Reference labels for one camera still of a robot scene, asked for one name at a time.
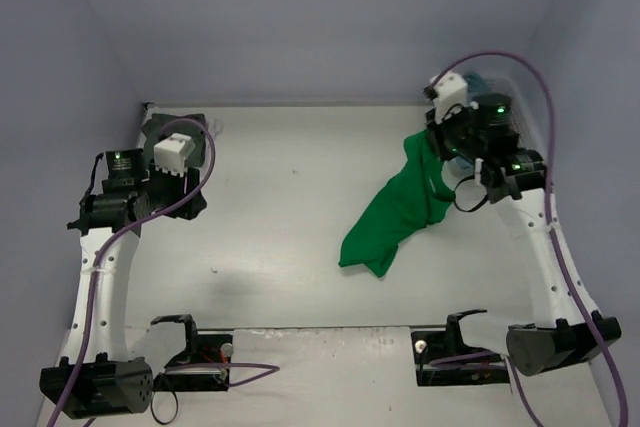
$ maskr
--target white floor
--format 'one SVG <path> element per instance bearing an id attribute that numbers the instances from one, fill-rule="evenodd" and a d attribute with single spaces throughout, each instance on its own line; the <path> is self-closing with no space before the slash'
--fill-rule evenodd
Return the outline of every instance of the white floor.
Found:
<path id="1" fill-rule="evenodd" d="M 201 327 L 438 325 L 485 308 L 529 318 L 524 272 L 490 207 L 451 209 L 384 280 L 340 269 L 342 239 L 406 160 L 418 107 L 161 109 L 224 122 L 209 207 L 143 228 L 128 325 L 188 312 Z"/>
<path id="2" fill-rule="evenodd" d="M 381 327 L 438 325 L 469 308 L 530 317 L 524 272 L 491 208 L 452 210 L 401 246 L 383 280 L 337 266 L 344 235 L 403 166 L 402 141 L 423 128 L 423 109 L 161 111 L 205 112 L 224 132 L 204 189 L 208 209 L 192 222 L 159 219 L 143 229 L 128 325 L 191 313 L 199 327 L 289 328 L 236 331 L 235 361 L 282 371 L 228 393 L 180 394 L 173 425 L 533 425 L 508 385 L 417 387 L 409 329 Z M 360 326 L 368 328 L 332 328 Z M 588 366 L 523 383 L 545 427 L 609 425 Z M 171 402 L 158 400 L 170 416 Z M 39 426 L 51 409 L 45 401 Z M 70 425 L 82 423 L 58 423 Z M 94 425 L 156 424 L 147 412 Z"/>

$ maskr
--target purple cable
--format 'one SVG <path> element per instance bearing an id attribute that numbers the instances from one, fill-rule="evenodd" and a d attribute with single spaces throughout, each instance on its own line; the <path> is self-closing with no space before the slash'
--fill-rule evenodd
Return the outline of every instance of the purple cable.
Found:
<path id="1" fill-rule="evenodd" d="M 215 148 L 215 144 L 213 142 L 213 137 L 212 137 L 211 133 L 207 130 L 206 126 L 202 125 L 201 123 L 196 122 L 195 120 L 192 120 L 192 119 L 184 119 L 184 118 L 172 120 L 171 122 L 167 122 L 162 127 L 162 129 L 160 130 L 160 133 L 166 132 L 169 128 L 171 128 L 172 126 L 174 126 L 176 124 L 192 124 L 192 125 L 195 125 L 200 130 L 202 130 L 202 133 L 207 138 L 207 142 L 209 143 L 209 148 L 211 150 L 211 162 L 209 163 L 209 168 L 207 169 L 206 173 L 204 174 L 204 177 L 202 178 L 200 183 L 191 192 L 189 192 L 189 194 L 186 195 L 183 199 L 179 200 L 178 202 L 176 202 L 173 205 L 170 205 L 169 207 L 166 207 L 164 209 L 161 209 L 161 210 L 149 215 L 148 217 L 145 217 L 144 219 L 140 219 L 140 220 L 136 220 L 135 222 L 132 222 L 131 224 L 127 225 L 126 227 L 124 227 L 122 229 L 120 229 L 119 231 L 114 233 L 111 237 L 109 237 L 109 239 L 104 243 L 104 245 L 100 248 L 100 250 L 98 250 L 98 253 L 96 254 L 95 260 L 93 261 L 93 267 L 95 267 L 95 268 L 100 267 L 100 264 L 102 263 L 102 259 L 104 258 L 104 256 L 106 255 L 107 251 L 114 244 L 114 242 L 116 240 L 118 240 L 120 237 L 122 237 L 127 232 L 130 232 L 130 231 L 132 231 L 134 229 L 137 229 L 142 224 L 146 224 L 147 222 L 150 222 L 153 219 L 157 219 L 158 217 L 161 217 L 163 215 L 169 214 L 169 213 L 173 212 L 174 210 L 182 207 L 184 204 L 186 204 L 191 199 L 193 199 L 196 195 L 198 195 L 198 192 L 200 192 L 200 190 L 202 190 L 202 187 L 207 183 L 207 181 L 209 180 L 209 177 L 211 177 L 211 174 L 213 173 L 213 167 L 214 167 L 214 165 L 216 163 L 216 148 Z M 67 380 L 67 383 L 65 384 L 64 389 L 62 390 L 62 393 L 60 394 L 60 398 L 58 399 L 58 403 L 56 404 L 55 408 L 53 409 L 53 413 L 51 414 L 51 417 L 49 418 L 49 422 L 47 422 L 47 427 L 54 427 L 54 425 L 56 424 L 56 422 L 58 420 L 58 417 L 60 416 L 60 413 L 62 412 L 62 409 L 64 408 L 65 404 L 67 403 L 67 400 L 69 400 L 69 396 L 71 395 L 71 390 L 73 389 L 73 385 L 75 384 L 76 380 L 78 379 L 78 375 L 80 375 L 80 369 L 82 368 L 82 362 L 84 361 L 84 357 L 87 354 L 87 349 L 89 348 L 89 337 L 91 335 L 91 333 L 90 333 L 90 331 L 91 331 L 91 321 L 93 319 L 93 305 L 94 305 L 95 299 L 96 299 L 96 290 L 97 290 L 97 286 L 98 286 L 98 277 L 99 277 L 98 271 L 94 270 L 91 273 L 91 279 L 89 281 L 89 292 L 88 292 L 88 299 L 87 299 L 87 313 L 85 315 L 84 332 L 83 332 L 83 335 L 82 335 L 82 343 L 80 344 L 80 351 L 78 352 L 78 358 L 76 359 L 76 364 L 73 366 L 73 369 L 71 370 L 71 375 L 69 375 L 69 379 Z M 90 419 L 85 424 L 85 426 L 91 425 L 93 420 L 94 419 Z"/>
<path id="2" fill-rule="evenodd" d="M 280 371 L 280 367 L 277 365 L 271 364 L 256 364 L 253 362 L 210 362 L 207 364 L 188 364 L 188 365 L 179 365 L 175 367 L 167 367 L 165 372 L 179 372 L 182 370 L 189 369 L 231 369 L 231 368 L 241 368 L 241 369 L 262 369 L 265 372 L 261 374 L 254 375 L 253 377 L 249 377 L 248 379 L 241 380 L 239 382 L 233 382 L 226 384 L 227 387 L 240 387 L 241 385 L 250 384 L 251 382 L 255 382 L 256 380 L 262 379 L 271 374 L 275 374 Z"/>
<path id="3" fill-rule="evenodd" d="M 452 362 L 461 362 L 463 360 L 473 360 L 473 359 L 481 359 L 483 357 L 489 357 L 491 355 L 496 355 L 489 350 L 485 350 L 484 352 L 474 352 L 473 354 L 464 354 L 464 355 L 455 355 L 453 357 L 443 357 L 442 359 L 436 359 L 429 362 L 429 365 L 435 367 L 440 364 L 451 364 Z"/>
<path id="4" fill-rule="evenodd" d="M 473 370 L 473 371 L 486 371 L 486 370 L 507 370 L 504 365 L 495 364 L 440 364 L 436 367 L 436 370 Z"/>
<path id="5" fill-rule="evenodd" d="M 531 408 L 531 404 L 529 404 L 527 396 L 524 394 L 524 389 L 522 388 L 522 384 L 520 383 L 520 376 L 518 375 L 518 369 L 516 369 L 516 366 L 513 364 L 513 361 L 511 359 L 507 358 L 507 362 L 509 362 L 509 367 L 511 367 L 511 372 L 513 373 L 513 383 L 516 384 L 516 390 L 518 391 L 518 395 L 520 395 L 520 400 L 522 400 L 524 409 L 527 411 L 527 414 L 529 414 L 529 417 L 531 417 L 531 420 L 533 420 L 533 423 L 536 424 L 536 427 L 544 427 L 544 425 L 542 425 L 542 422 L 540 422 L 540 419 L 538 419 L 535 412 Z"/>
<path id="6" fill-rule="evenodd" d="M 476 57 L 484 57 L 484 56 L 506 57 L 508 59 L 515 60 L 516 62 L 524 66 L 529 72 L 531 72 L 531 74 L 535 77 L 538 84 L 540 85 L 540 88 L 542 89 L 542 92 L 544 94 L 544 97 L 547 103 L 547 108 L 548 108 L 548 115 L 549 115 L 549 144 L 547 147 L 548 159 L 547 159 L 547 178 L 546 178 L 546 184 L 545 184 L 545 190 L 544 190 L 544 211 L 545 211 L 547 224 L 551 224 L 553 222 L 553 212 L 551 209 L 551 192 L 553 189 L 553 170 L 554 170 L 555 150 L 556 150 L 556 109 L 553 104 L 553 99 L 551 98 L 551 90 L 549 89 L 549 86 L 547 85 L 544 78 L 542 77 L 542 74 L 540 73 L 540 71 L 536 69 L 536 67 L 534 67 L 531 64 L 531 62 L 529 62 L 526 58 L 518 54 L 514 54 L 511 52 L 502 51 L 502 50 L 486 50 L 486 51 L 481 51 L 481 52 L 476 52 L 473 54 L 466 55 L 452 62 L 434 79 L 434 81 L 431 83 L 431 86 L 435 86 L 440 81 L 440 79 L 442 79 L 442 77 L 444 77 L 451 69 L 461 64 L 462 62 L 466 62 L 467 60 L 474 59 Z M 582 302 L 582 299 L 580 298 L 580 294 L 578 293 L 578 290 L 576 289 L 575 285 L 573 285 L 573 281 L 571 280 L 571 274 L 569 273 L 569 269 L 567 267 L 566 261 L 564 259 L 564 256 L 562 255 L 562 249 L 560 247 L 558 235 L 554 229 L 551 229 L 551 231 L 549 232 L 549 238 L 551 239 L 551 244 L 553 245 L 553 251 L 556 254 L 556 258 L 558 259 L 560 272 L 562 272 L 562 277 L 564 278 L 564 281 L 567 284 L 567 288 L 569 289 L 569 292 L 571 293 L 573 300 L 576 303 L 578 310 L 580 311 L 580 314 L 582 314 L 582 317 L 584 318 L 584 321 L 587 324 L 587 327 L 589 328 L 591 335 L 593 335 L 593 338 L 595 339 L 596 344 L 598 344 L 598 347 L 602 351 L 602 356 L 604 357 L 604 360 L 606 361 L 607 366 L 609 367 L 609 371 L 611 372 L 611 377 L 613 379 L 613 383 L 616 388 L 616 393 L 618 395 L 618 402 L 620 403 L 620 421 L 618 425 L 619 427 L 627 427 L 629 425 L 629 406 L 627 404 L 627 395 L 625 393 L 624 384 L 622 383 L 622 378 L 620 377 L 620 372 L 618 371 L 618 367 L 616 366 L 615 360 L 613 359 L 613 356 L 609 351 L 609 347 L 607 346 L 607 343 L 602 338 L 600 331 L 598 331 L 598 327 L 596 326 L 595 322 L 591 318 L 591 315 L 589 314 L 589 311 L 585 307 L 584 302 Z M 522 391 L 522 389 L 518 389 L 518 391 L 520 392 L 522 401 L 526 407 L 528 405 L 528 402 L 524 397 L 524 392 Z M 534 422 L 539 423 L 539 421 L 535 418 L 535 416 L 532 416 L 532 419 L 534 420 Z"/>

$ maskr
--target purple wire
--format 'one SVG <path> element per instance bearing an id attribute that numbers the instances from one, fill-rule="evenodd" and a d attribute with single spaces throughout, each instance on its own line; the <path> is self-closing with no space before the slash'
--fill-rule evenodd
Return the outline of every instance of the purple wire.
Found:
<path id="1" fill-rule="evenodd" d="M 242 368 L 242 369 L 263 369 L 265 372 L 261 374 L 254 375 L 253 377 L 249 377 L 245 380 L 240 380 L 238 382 L 229 382 L 227 387 L 240 387 L 241 385 L 249 384 L 251 382 L 255 382 L 256 380 L 262 379 L 271 374 L 275 374 L 280 371 L 280 367 L 277 365 L 271 364 L 256 364 L 253 362 L 210 362 L 207 364 L 188 364 L 188 365 L 180 365 L 175 367 L 167 367 L 165 372 L 179 372 L 183 370 L 189 369 L 230 369 L 230 368 Z"/>
<path id="2" fill-rule="evenodd" d="M 533 420 L 533 423 L 536 424 L 536 427 L 544 427 L 540 419 L 536 416 L 535 412 L 531 408 L 531 404 L 529 404 L 529 399 L 524 393 L 524 389 L 522 388 L 522 384 L 520 383 L 520 376 L 518 375 L 518 369 L 513 365 L 513 361 L 507 357 L 507 362 L 509 362 L 509 367 L 511 367 L 511 372 L 513 373 L 513 383 L 516 384 L 516 390 L 518 391 L 518 395 L 520 395 L 520 400 L 522 400 L 522 405 L 524 405 L 524 409 Z"/>
<path id="3" fill-rule="evenodd" d="M 116 240 L 118 240 L 120 237 L 122 237 L 124 234 L 126 234 L 127 232 L 131 232 L 134 229 L 137 229 L 138 227 L 140 227 L 142 224 L 146 224 L 147 222 L 150 222 L 154 219 L 157 219 L 158 217 L 161 217 L 163 215 L 169 214 L 171 212 L 173 212 L 176 209 L 179 209 L 180 207 L 182 207 L 184 204 L 186 204 L 187 202 L 189 202 L 191 199 L 193 199 L 196 195 L 198 195 L 198 192 L 200 192 L 200 190 L 202 190 L 202 187 L 207 183 L 207 181 L 209 180 L 209 177 L 211 177 L 211 174 L 213 173 L 213 167 L 216 163 L 216 147 L 215 144 L 213 142 L 213 136 L 211 135 L 211 133 L 207 130 L 206 126 L 202 125 L 200 122 L 197 122 L 193 119 L 176 119 L 176 120 L 172 120 L 171 122 L 167 122 L 162 129 L 160 130 L 160 133 L 166 132 L 168 129 L 170 129 L 172 126 L 176 125 L 176 124 L 192 124 L 196 127 L 198 127 L 200 130 L 202 130 L 202 133 L 205 135 L 207 142 L 209 143 L 209 148 L 211 150 L 211 162 L 209 163 L 209 168 L 207 169 L 206 173 L 204 174 L 204 177 L 202 178 L 202 180 L 200 181 L 200 183 L 191 191 L 189 192 L 188 195 L 186 195 L 183 199 L 179 200 L 178 202 L 176 202 L 175 204 L 172 204 L 168 207 L 165 207 L 164 209 L 161 209 L 157 212 L 154 212 L 153 214 L 149 215 L 148 217 L 145 217 L 143 219 L 140 220 L 136 220 L 135 222 L 132 222 L 131 224 L 127 225 L 126 227 L 120 229 L 119 231 L 117 231 L 116 233 L 114 233 L 111 237 L 109 237 L 109 239 L 104 243 L 104 245 L 100 248 L 100 250 L 98 250 L 98 253 L 96 254 L 96 257 L 93 261 L 93 267 L 100 267 L 100 264 L 102 263 L 102 259 L 105 257 L 107 251 L 109 250 L 109 248 L 114 244 L 114 242 Z M 80 351 L 78 352 L 78 358 L 76 359 L 76 364 L 73 366 L 73 369 L 71 370 L 71 375 L 69 375 L 69 379 L 67 380 L 67 383 L 64 386 L 64 389 L 62 389 L 62 393 L 60 394 L 60 398 L 58 399 L 58 402 L 56 403 L 55 408 L 53 409 L 53 413 L 51 414 L 51 417 L 49 418 L 49 422 L 47 422 L 47 427 L 54 427 L 54 425 L 56 424 L 58 417 L 60 416 L 60 413 L 62 412 L 62 409 L 64 408 L 64 406 L 66 405 L 67 401 L 69 400 L 69 397 L 71 395 L 71 390 L 73 389 L 73 386 L 76 382 L 76 380 L 78 379 L 78 376 L 80 375 L 80 369 L 82 368 L 82 362 L 84 362 L 84 357 L 87 354 L 87 349 L 89 348 L 89 338 L 91 335 L 91 321 L 93 319 L 93 306 L 95 303 L 95 299 L 96 299 L 96 290 L 97 290 L 97 286 L 98 286 L 98 271 L 94 270 L 91 273 L 91 278 L 89 281 L 89 292 L 88 292 L 88 299 L 87 299 L 87 313 L 85 314 L 85 320 L 84 320 L 84 332 L 82 334 L 82 343 L 80 344 Z M 93 419 L 90 419 L 90 421 L 88 421 L 86 425 L 91 425 L 89 422 L 92 422 Z"/>
<path id="4" fill-rule="evenodd" d="M 531 74 L 535 77 L 542 89 L 544 94 L 544 98 L 547 103 L 548 115 L 549 115 L 549 144 L 547 147 L 547 178 L 545 183 L 545 191 L 544 191 L 544 211 L 545 217 L 547 220 L 547 224 L 551 224 L 553 222 L 553 212 L 551 208 L 551 192 L 553 190 L 553 172 L 555 166 L 555 150 L 556 150 L 556 109 L 553 103 L 553 99 L 551 98 L 551 90 L 549 86 L 545 82 L 544 78 L 540 71 L 531 64 L 526 58 L 521 55 L 514 54 L 507 51 L 502 50 L 485 50 L 481 52 L 475 52 L 473 54 L 466 55 L 451 64 L 449 64 L 443 71 L 435 78 L 435 80 L 431 83 L 431 86 L 435 86 L 440 79 L 442 79 L 451 69 L 461 64 L 462 62 L 466 62 L 467 60 L 474 59 L 476 57 L 484 57 L 484 56 L 498 56 L 498 57 L 506 57 L 516 62 L 520 63 L 524 66 Z M 627 427 L 629 425 L 629 406 L 627 404 L 627 395 L 625 393 L 624 384 L 622 382 L 622 378 L 620 376 L 620 372 L 618 371 L 618 367 L 609 351 L 609 347 L 607 343 L 602 338 L 598 327 L 595 322 L 591 318 L 589 311 L 587 310 L 580 294 L 578 293 L 578 289 L 576 289 L 575 285 L 573 285 L 573 281 L 571 279 L 571 274 L 569 273 L 569 268 L 567 267 L 567 263 L 564 259 L 564 255 L 562 255 L 562 248 L 560 247 L 560 242 L 558 240 L 558 234 L 554 229 L 551 229 L 549 232 L 549 238 L 551 239 L 551 244 L 553 246 L 553 251 L 555 252 L 556 258 L 558 259 L 558 265 L 560 267 L 560 272 L 562 273 L 562 277 L 564 278 L 565 283 L 567 284 L 567 288 L 569 292 L 573 296 L 573 300 L 582 314 L 591 335 L 596 341 L 596 344 L 600 348 L 602 352 L 602 356 L 604 357 L 607 366 L 609 367 L 609 371 L 611 372 L 611 377 L 613 379 L 613 383 L 616 389 L 616 393 L 618 395 L 618 402 L 620 403 L 620 421 L 618 423 L 619 427 Z M 525 407 L 528 405 L 526 398 L 524 396 L 524 391 L 522 389 L 518 389 L 521 394 L 522 401 L 525 404 Z M 532 416 L 534 422 L 537 421 L 535 416 Z"/>
<path id="5" fill-rule="evenodd" d="M 454 355 L 453 357 L 443 357 L 442 359 L 435 359 L 429 362 L 429 365 L 435 367 L 440 364 L 450 364 L 452 362 L 461 362 L 463 360 L 473 360 L 473 359 L 481 359 L 483 357 L 489 357 L 491 355 L 496 355 L 489 350 L 485 350 L 484 352 L 474 352 L 473 354 L 464 354 L 464 355 Z"/>
<path id="6" fill-rule="evenodd" d="M 495 364 L 456 364 L 456 363 L 447 363 L 440 364 L 436 367 L 436 370 L 474 370 L 474 371 L 487 371 L 487 370 L 507 370 L 504 365 L 495 365 Z"/>

